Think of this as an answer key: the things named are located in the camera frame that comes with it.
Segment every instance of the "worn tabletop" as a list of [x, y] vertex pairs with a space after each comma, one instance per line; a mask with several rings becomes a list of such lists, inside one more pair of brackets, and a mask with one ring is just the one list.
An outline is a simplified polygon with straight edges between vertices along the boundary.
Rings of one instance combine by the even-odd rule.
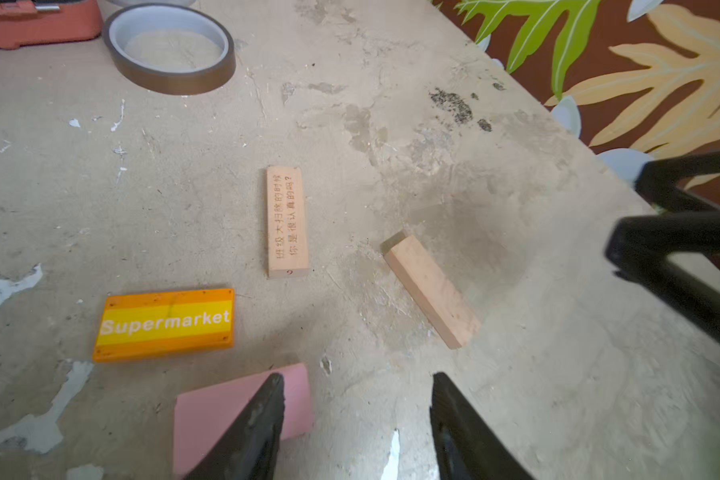
[[[498, 64], [424, 0], [193, 7], [236, 42], [207, 94], [132, 84], [100, 39], [0, 52], [0, 278], [42, 271], [0, 306], [0, 431], [35, 428], [0, 478], [168, 478], [177, 394], [294, 362], [316, 424], [277, 478], [380, 478], [396, 428], [399, 477], [436, 478], [437, 371], [539, 479], [720, 478], [720, 347], [603, 256], [651, 209]], [[305, 278], [266, 277], [270, 165], [303, 172]], [[384, 262], [403, 228], [477, 311], [465, 348]], [[89, 371], [107, 294], [211, 287], [233, 348]]]

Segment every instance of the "roll of tape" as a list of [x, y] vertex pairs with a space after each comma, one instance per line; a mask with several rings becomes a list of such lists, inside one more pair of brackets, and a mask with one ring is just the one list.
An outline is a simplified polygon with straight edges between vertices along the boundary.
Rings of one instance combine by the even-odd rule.
[[[209, 67], [174, 72], [145, 64], [125, 52], [135, 36], [159, 30], [183, 30], [201, 34], [222, 52]], [[104, 43], [126, 78], [137, 85], [172, 95], [193, 95], [221, 87], [235, 73], [235, 44], [221, 24], [192, 8], [162, 3], [144, 3], [119, 10], [104, 24]]]

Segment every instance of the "pink paper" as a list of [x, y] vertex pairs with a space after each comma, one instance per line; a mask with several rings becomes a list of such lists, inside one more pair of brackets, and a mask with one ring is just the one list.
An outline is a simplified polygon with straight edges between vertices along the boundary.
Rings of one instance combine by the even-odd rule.
[[286, 414], [280, 439], [312, 429], [315, 417], [303, 363], [182, 393], [173, 410], [174, 474], [186, 475], [200, 463], [273, 372], [281, 373], [285, 379]]

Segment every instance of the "dark spot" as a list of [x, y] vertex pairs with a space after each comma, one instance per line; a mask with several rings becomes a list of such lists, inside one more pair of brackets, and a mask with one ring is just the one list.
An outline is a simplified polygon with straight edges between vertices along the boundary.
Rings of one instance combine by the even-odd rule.
[[457, 124], [465, 124], [472, 120], [472, 109], [457, 94], [435, 89], [436, 93], [430, 93], [429, 97], [441, 110], [449, 111], [454, 115]]
[[485, 131], [491, 131], [492, 127], [490, 126], [490, 123], [487, 122], [484, 118], [481, 118], [478, 120], [478, 125], [480, 125], [480, 128], [482, 128]]

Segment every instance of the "orange and yellow toy sign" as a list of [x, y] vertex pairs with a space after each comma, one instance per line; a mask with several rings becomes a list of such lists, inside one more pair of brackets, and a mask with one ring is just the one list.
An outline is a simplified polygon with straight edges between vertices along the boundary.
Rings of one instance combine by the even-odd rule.
[[234, 344], [235, 291], [110, 296], [96, 338], [94, 360], [137, 360]]

